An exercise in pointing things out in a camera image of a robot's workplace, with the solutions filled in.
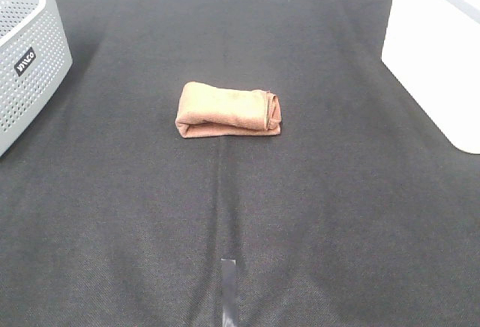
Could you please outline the brown towel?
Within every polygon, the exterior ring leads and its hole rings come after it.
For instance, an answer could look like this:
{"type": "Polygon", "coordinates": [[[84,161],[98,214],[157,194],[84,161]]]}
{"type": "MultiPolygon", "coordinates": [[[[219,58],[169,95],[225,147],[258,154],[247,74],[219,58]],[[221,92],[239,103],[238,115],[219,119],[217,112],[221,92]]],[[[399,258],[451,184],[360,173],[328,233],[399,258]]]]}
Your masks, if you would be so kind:
{"type": "Polygon", "coordinates": [[[270,91],[241,91],[188,82],[181,93],[175,126],[184,138],[276,136],[281,106],[270,91]]]}

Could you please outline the grey tape strip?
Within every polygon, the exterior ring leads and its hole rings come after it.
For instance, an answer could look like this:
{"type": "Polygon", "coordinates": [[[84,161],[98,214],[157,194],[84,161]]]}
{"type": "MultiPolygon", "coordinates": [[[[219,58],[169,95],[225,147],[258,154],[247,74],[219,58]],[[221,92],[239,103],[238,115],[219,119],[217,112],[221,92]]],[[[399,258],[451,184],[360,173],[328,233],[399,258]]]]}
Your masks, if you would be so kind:
{"type": "Polygon", "coordinates": [[[236,261],[221,259],[222,326],[237,327],[239,311],[236,289],[236,261]]]}

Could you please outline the black table mat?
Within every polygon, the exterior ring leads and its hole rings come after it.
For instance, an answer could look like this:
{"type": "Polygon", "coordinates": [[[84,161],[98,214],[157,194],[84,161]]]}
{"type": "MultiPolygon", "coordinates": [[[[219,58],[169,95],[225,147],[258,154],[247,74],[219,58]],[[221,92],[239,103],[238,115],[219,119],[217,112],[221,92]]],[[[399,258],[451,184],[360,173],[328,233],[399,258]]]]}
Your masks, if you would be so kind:
{"type": "Polygon", "coordinates": [[[1,158],[3,326],[477,326],[479,158],[380,61],[392,0],[56,0],[73,56],[1,158]],[[184,138],[189,82],[276,136],[184,138]]]}

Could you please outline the white plastic storage box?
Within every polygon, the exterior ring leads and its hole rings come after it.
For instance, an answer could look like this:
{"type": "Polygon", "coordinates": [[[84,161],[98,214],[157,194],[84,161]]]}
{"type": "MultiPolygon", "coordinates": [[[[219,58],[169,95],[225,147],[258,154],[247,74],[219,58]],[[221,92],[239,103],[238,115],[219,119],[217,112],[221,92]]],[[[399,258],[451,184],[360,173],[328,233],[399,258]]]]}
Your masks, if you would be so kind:
{"type": "Polygon", "coordinates": [[[392,0],[381,59],[454,147],[479,153],[479,0],[392,0]]]}

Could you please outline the grey perforated plastic basket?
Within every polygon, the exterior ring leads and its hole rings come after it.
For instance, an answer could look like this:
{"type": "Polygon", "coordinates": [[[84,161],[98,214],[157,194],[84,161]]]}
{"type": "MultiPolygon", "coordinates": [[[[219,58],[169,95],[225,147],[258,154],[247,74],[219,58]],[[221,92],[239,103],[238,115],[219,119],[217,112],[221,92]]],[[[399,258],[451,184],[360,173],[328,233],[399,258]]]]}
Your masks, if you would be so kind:
{"type": "Polygon", "coordinates": [[[1,151],[56,92],[72,65],[56,0],[1,0],[1,151]]]}

